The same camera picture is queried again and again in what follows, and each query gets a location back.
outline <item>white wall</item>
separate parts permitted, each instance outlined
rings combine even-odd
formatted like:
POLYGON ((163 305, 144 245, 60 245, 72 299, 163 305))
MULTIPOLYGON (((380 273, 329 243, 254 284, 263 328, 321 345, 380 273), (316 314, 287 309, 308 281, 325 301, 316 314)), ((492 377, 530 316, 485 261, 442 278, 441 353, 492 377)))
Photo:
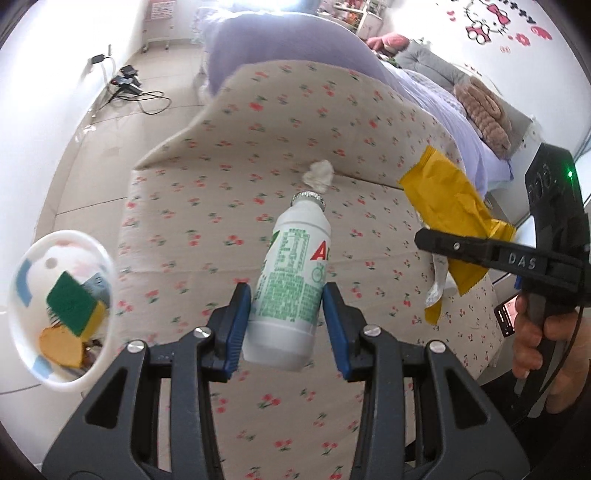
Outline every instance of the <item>white wall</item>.
POLYGON ((0 306, 61 156, 104 87, 89 59, 112 44, 122 66, 139 49, 145 2, 41 0, 0 49, 0 306))
POLYGON ((191 23, 195 10, 202 3, 202 0, 177 0, 173 19, 147 22, 145 36, 148 39, 167 37, 171 40, 193 38, 191 23))

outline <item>metal screw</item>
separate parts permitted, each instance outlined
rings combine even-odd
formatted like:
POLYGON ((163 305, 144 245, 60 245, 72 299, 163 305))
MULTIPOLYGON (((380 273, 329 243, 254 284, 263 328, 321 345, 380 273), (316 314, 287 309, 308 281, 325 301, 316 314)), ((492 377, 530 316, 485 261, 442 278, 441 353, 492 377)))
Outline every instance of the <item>metal screw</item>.
POLYGON ((197 338, 207 338, 212 334, 212 330, 209 327, 197 327, 193 331, 193 334, 197 338))
POLYGON ((144 347, 145 344, 142 342, 142 340, 133 340, 127 344, 127 351, 129 353, 139 353, 144 349, 144 347))
POLYGON ((429 350, 431 350, 433 353, 443 353, 445 352, 445 349, 445 343, 440 342, 439 340, 429 343, 429 350))
POLYGON ((382 333, 382 329, 377 325, 366 325, 363 327, 363 333, 368 337, 377 337, 380 333, 382 333))

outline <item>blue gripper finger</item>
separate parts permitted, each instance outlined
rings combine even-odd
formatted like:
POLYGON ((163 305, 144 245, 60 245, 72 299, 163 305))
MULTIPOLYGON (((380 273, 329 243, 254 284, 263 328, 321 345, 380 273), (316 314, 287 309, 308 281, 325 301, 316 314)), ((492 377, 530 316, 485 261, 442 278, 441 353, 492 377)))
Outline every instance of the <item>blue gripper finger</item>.
POLYGON ((339 318, 338 304, 345 304, 339 289, 336 284, 327 283, 322 292, 322 308, 329 331, 330 345, 335 357, 336 368, 345 380, 350 380, 352 369, 349 359, 349 343, 339 318))
POLYGON ((232 297, 230 306, 235 303, 236 310, 234 315, 234 322, 228 334, 226 362, 224 363, 224 370, 228 378, 238 368, 238 361, 240 360, 240 352, 242 351, 242 342, 244 341, 244 334, 246 333, 246 326, 248 324, 248 316, 251 312, 251 288, 247 284, 239 284, 236 286, 236 295, 232 297))

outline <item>black cable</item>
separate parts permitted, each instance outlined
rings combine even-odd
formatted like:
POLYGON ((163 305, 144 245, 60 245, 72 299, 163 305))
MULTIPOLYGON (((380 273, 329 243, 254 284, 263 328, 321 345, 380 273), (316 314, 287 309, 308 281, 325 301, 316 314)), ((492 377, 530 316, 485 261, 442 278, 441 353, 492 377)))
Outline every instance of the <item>black cable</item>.
POLYGON ((170 105, 172 105, 172 100, 169 97, 164 96, 164 92, 160 91, 160 90, 152 90, 151 92, 144 92, 144 93, 140 93, 139 95, 133 95, 133 96, 122 96, 122 95, 117 95, 115 98, 120 98, 126 102, 139 102, 139 109, 142 110, 143 113, 145 113, 146 115, 158 115, 159 113, 164 112, 168 107, 170 107, 170 105), (168 103, 166 104, 166 106, 160 110, 158 110, 157 112, 146 112, 146 110, 144 110, 144 107, 142 106, 143 101, 146 100, 154 100, 157 98, 162 98, 164 100, 168 100, 168 103))
POLYGON ((114 97, 112 97, 108 102, 106 102, 102 107, 100 107, 99 110, 102 110, 104 107, 106 107, 109 103, 111 103, 115 99, 123 100, 125 102, 139 102, 140 110, 142 110, 142 113, 145 113, 146 115, 158 115, 159 113, 162 113, 166 109, 168 109, 170 107, 170 105, 172 105, 172 102, 173 102, 172 99, 164 96, 164 92, 162 92, 161 90, 152 90, 151 92, 139 93, 137 95, 128 94, 127 92, 119 92, 114 97), (141 102, 144 102, 146 100, 154 100, 157 98, 162 98, 164 100, 168 100, 168 103, 166 104, 166 106, 164 108, 158 110, 157 112, 147 112, 146 110, 144 110, 144 107, 142 106, 141 102))
MULTIPOLYGON (((574 326, 573 336, 570 338, 570 342, 567 345, 566 350, 564 351, 564 354, 563 354, 562 358, 560 359, 560 362, 556 366, 556 369, 552 372, 552 375, 550 375, 550 378, 548 379, 548 381, 544 384, 544 386, 540 390, 540 395, 538 396, 538 398, 534 402, 534 405, 541 398, 541 396, 544 395, 545 391, 552 384, 552 382, 556 378, 556 375, 558 375, 558 372, 560 372, 560 370, 564 366, 564 363, 566 362, 566 359, 568 358, 570 351, 573 349, 574 341, 577 338, 577 333, 579 332, 579 328, 581 327, 581 322, 583 320, 583 311, 584 311, 584 307, 579 307, 579 316, 577 316, 577 323, 574 326)), ((515 427, 517 424, 519 424, 523 420, 525 420, 527 418, 528 414, 530 413, 530 410, 531 410, 531 408, 527 409, 526 412, 522 413, 521 416, 518 417, 518 419, 511 424, 511 428, 515 427)))

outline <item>brown plush pillow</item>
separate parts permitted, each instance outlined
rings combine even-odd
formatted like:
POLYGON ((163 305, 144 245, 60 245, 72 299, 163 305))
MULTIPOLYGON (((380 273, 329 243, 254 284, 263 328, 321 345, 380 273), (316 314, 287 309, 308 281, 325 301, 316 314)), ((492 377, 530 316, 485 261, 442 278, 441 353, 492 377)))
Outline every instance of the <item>brown plush pillow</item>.
POLYGON ((456 85, 454 94, 482 132, 486 145, 497 157, 507 159, 511 149, 508 135, 511 122, 498 97, 476 77, 471 77, 470 83, 456 85))

